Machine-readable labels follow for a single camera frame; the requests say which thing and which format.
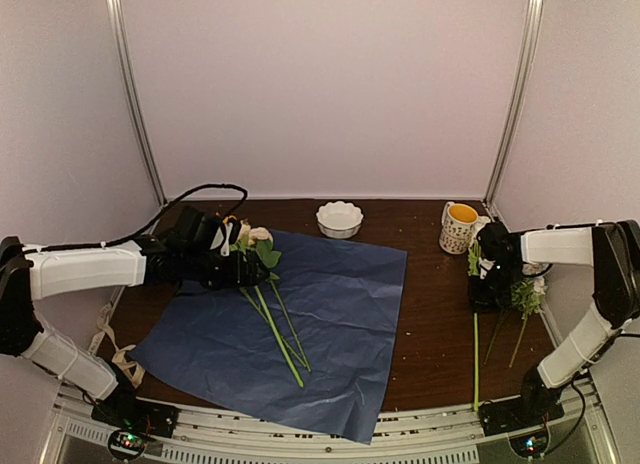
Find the orange flower stem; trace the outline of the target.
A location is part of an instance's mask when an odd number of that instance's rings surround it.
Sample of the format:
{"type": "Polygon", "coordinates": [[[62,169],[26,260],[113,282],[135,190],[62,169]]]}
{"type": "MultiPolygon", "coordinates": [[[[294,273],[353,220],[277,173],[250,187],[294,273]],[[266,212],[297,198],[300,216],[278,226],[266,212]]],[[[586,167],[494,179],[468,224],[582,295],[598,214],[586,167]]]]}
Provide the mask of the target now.
{"type": "Polygon", "coordinates": [[[274,237],[265,227],[252,227],[248,220],[239,220],[233,215],[224,217],[222,223],[223,229],[227,232],[223,240],[223,255],[237,258],[238,274],[244,270],[248,271],[245,279],[238,277],[238,283],[243,279],[249,281],[249,284],[239,287],[239,292],[269,326],[296,384],[299,388],[303,388],[305,384],[295,362],[307,372],[311,372],[311,366],[276,285],[279,276],[275,273],[275,269],[280,263],[282,252],[275,248],[274,237]],[[266,282],[270,286],[296,347],[293,347],[279,330],[260,288],[261,282],[266,282]]]}

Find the blue wrapping paper sheet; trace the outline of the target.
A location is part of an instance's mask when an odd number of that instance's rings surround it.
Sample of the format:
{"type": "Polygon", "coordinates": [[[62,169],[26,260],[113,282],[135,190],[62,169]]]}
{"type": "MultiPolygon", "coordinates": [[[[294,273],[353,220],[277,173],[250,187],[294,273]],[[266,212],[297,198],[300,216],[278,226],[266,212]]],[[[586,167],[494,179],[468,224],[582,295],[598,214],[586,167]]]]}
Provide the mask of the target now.
{"type": "MultiPolygon", "coordinates": [[[[163,383],[223,408],[367,444],[388,384],[407,254],[282,231],[274,240],[277,287],[312,368],[295,362],[303,388],[236,290],[185,284],[132,357],[163,383]]],[[[261,290],[294,344],[270,286],[261,290]]]]}

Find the blue hydrangea flower bunch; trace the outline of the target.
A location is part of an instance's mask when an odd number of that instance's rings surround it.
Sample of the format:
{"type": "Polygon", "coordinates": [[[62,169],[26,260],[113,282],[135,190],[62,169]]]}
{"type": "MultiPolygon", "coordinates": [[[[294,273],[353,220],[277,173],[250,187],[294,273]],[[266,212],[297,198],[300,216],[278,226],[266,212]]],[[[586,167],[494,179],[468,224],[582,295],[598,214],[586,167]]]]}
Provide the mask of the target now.
{"type": "Polygon", "coordinates": [[[486,364],[488,362],[502,326],[506,323],[512,312],[517,312],[520,314],[521,327],[509,362],[509,367],[513,367],[521,346],[521,342],[524,337],[529,318],[532,315],[539,314],[541,312],[541,307],[545,299],[546,290],[547,285],[543,276],[527,277],[524,280],[511,286],[511,301],[506,307],[502,307],[498,314],[496,325],[491,335],[488,348],[485,352],[483,364],[486,364]]]}

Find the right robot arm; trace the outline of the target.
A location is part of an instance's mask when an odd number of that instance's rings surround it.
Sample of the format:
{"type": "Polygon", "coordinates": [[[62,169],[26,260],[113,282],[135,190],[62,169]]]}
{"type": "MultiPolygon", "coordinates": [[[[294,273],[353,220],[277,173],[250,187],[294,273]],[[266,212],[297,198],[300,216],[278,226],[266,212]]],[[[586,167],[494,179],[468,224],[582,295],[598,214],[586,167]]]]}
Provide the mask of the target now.
{"type": "Polygon", "coordinates": [[[524,375],[518,396],[480,406],[484,431],[497,434],[558,418],[563,390],[639,317],[639,224],[598,221],[511,232],[494,221],[479,230],[475,245],[472,303],[506,308],[516,298],[516,285],[549,276],[543,308],[562,336],[524,375]]]}

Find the pink rose stem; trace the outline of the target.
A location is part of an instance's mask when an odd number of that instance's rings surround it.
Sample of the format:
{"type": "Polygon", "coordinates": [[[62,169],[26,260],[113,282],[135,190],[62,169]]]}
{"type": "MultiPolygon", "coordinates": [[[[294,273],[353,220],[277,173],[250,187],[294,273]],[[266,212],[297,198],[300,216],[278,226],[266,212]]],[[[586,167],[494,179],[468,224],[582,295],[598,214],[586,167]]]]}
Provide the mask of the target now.
{"type": "Polygon", "coordinates": [[[241,287],[240,293],[247,299],[265,323],[269,325],[290,371],[298,381],[298,385],[303,387],[304,384],[302,383],[296,365],[293,363],[293,359],[296,359],[307,372],[311,372],[311,366],[287,307],[276,286],[279,276],[274,272],[274,269],[280,263],[282,253],[275,249],[273,235],[265,227],[252,227],[247,219],[243,219],[240,221],[239,236],[235,244],[232,246],[232,249],[240,253],[242,263],[249,264],[250,258],[252,258],[257,264],[257,268],[266,272],[265,282],[270,285],[271,290],[276,297],[280,310],[289,327],[289,331],[294,338],[297,346],[296,349],[289,344],[286,337],[278,329],[259,285],[255,284],[252,287],[252,290],[248,287],[241,287]]]}
{"type": "Polygon", "coordinates": [[[270,276],[265,281],[271,288],[276,302],[279,305],[282,316],[287,324],[290,336],[293,338],[294,344],[291,344],[287,337],[280,331],[278,325],[275,322],[274,316],[269,310],[266,303],[264,293],[258,286],[254,287],[254,293],[259,299],[259,307],[261,312],[266,317],[266,320],[274,333],[274,337],[278,343],[283,357],[289,366],[292,375],[298,382],[300,387],[303,387],[302,378],[299,374],[298,368],[294,361],[297,361],[305,371],[312,372],[312,368],[309,359],[306,355],[302,342],[299,338],[298,332],[295,329],[290,313],[287,306],[278,290],[277,283],[279,276],[276,274],[275,269],[279,265],[282,252],[278,251],[274,245],[274,237],[269,230],[265,227],[251,228],[248,233],[248,250],[254,251],[258,254],[258,257],[262,260],[265,266],[270,270],[270,276]]]}

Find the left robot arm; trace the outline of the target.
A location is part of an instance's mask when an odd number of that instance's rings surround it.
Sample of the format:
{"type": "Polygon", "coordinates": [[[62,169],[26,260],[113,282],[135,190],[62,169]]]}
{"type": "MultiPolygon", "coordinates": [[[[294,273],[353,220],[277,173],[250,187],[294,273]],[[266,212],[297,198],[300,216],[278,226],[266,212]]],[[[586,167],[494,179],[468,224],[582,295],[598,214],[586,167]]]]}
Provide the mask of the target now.
{"type": "Polygon", "coordinates": [[[108,292],[152,284],[194,282],[205,290],[243,288],[269,277],[259,253],[225,232],[191,240],[152,235],[120,243],[27,245],[16,236],[1,242],[1,352],[26,359],[54,378],[104,403],[123,428],[144,417],[131,377],[75,341],[70,325],[47,304],[71,300],[64,314],[90,300],[83,319],[98,314],[108,292]]]}

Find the white flower stem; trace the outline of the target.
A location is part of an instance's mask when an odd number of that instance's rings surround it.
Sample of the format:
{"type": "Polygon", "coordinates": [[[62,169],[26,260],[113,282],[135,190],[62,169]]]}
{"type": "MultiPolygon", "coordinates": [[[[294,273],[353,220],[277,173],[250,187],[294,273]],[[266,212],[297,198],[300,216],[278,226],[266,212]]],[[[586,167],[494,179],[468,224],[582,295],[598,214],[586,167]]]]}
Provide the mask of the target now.
{"type": "Polygon", "coordinates": [[[468,275],[469,275],[469,299],[473,314],[473,356],[474,356],[474,378],[473,378],[473,410],[479,410],[480,394],[480,363],[479,363],[479,319],[477,305],[475,304],[475,279],[480,277],[478,270],[480,257],[479,244],[473,240],[468,249],[468,275]]]}

